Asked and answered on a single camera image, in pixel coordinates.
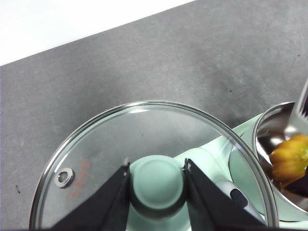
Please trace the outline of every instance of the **metal utensil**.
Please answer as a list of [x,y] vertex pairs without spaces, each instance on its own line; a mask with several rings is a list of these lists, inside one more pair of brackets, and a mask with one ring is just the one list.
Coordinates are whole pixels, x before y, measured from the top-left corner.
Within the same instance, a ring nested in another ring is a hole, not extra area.
[[288,126],[284,130],[284,134],[288,138],[298,133],[308,134],[308,79],[292,109]]

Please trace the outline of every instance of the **lid rim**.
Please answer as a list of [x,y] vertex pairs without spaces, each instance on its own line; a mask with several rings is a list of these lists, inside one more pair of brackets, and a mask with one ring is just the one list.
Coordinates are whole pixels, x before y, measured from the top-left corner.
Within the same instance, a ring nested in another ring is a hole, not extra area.
[[45,189],[46,186],[44,185],[45,180],[47,179],[47,176],[50,172],[50,168],[53,166],[55,163],[57,157],[61,154],[61,152],[65,149],[65,147],[81,132],[83,132],[85,129],[87,129],[89,126],[93,125],[97,121],[122,110],[134,107],[134,106],[144,106],[144,105],[166,105],[166,106],[173,106],[177,108],[181,108],[187,111],[191,111],[193,113],[196,113],[202,117],[205,117],[208,119],[211,123],[216,124],[219,127],[219,132],[226,136],[226,137],[232,137],[234,141],[238,144],[240,144],[240,147],[243,149],[245,155],[246,161],[249,163],[253,164],[254,166],[257,166],[257,174],[264,179],[263,182],[260,184],[261,192],[262,192],[262,197],[265,199],[265,195],[267,196],[268,200],[265,201],[265,210],[266,211],[271,211],[266,212],[267,216],[267,223],[270,227],[278,227],[279,222],[278,222],[278,214],[277,214],[277,208],[276,208],[276,203],[274,199],[274,195],[271,189],[271,184],[266,178],[265,174],[261,172],[261,166],[258,167],[259,163],[257,158],[253,155],[252,151],[249,149],[246,143],[244,143],[243,140],[241,140],[238,135],[232,131],[230,127],[228,127],[225,123],[220,121],[219,119],[211,116],[210,114],[203,112],[199,109],[195,109],[193,107],[181,104],[181,103],[174,103],[174,102],[166,102],[166,101],[140,101],[140,102],[134,102],[134,103],[127,103],[123,104],[114,108],[111,108],[109,110],[106,110],[93,118],[89,119],[85,123],[83,123],[81,126],[79,126],[76,130],[74,130],[66,139],[65,141],[57,148],[55,153],[52,155],[51,159],[49,160],[47,166],[45,167],[45,170],[43,171],[40,180],[38,182],[38,185],[36,187],[34,199],[32,201],[32,207],[30,211],[30,221],[29,221],[29,228],[30,229],[35,229],[39,225],[39,220],[40,217],[38,216],[38,211],[39,208],[41,207],[41,203],[43,201],[43,197],[41,196],[42,193],[43,195],[45,194]]

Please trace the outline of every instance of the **white wall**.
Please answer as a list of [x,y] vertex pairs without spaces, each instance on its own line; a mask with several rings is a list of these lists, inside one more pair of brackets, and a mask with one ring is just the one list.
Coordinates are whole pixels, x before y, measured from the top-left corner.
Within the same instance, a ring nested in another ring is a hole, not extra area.
[[192,0],[1,0],[0,65]]

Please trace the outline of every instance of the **gray table surface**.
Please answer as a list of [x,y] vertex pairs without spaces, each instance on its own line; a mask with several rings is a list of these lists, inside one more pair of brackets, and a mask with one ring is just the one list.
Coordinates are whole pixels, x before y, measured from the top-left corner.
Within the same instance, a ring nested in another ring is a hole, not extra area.
[[176,101],[234,127],[295,100],[307,12],[305,0],[195,1],[2,66],[2,229],[27,228],[53,152],[108,108]]

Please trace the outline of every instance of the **lid knob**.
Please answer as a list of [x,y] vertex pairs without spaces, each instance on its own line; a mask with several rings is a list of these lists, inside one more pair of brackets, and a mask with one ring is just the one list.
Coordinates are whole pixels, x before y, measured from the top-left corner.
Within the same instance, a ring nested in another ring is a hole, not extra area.
[[134,162],[130,171],[131,203],[143,216],[170,217],[185,203],[184,174],[177,160],[146,156]]

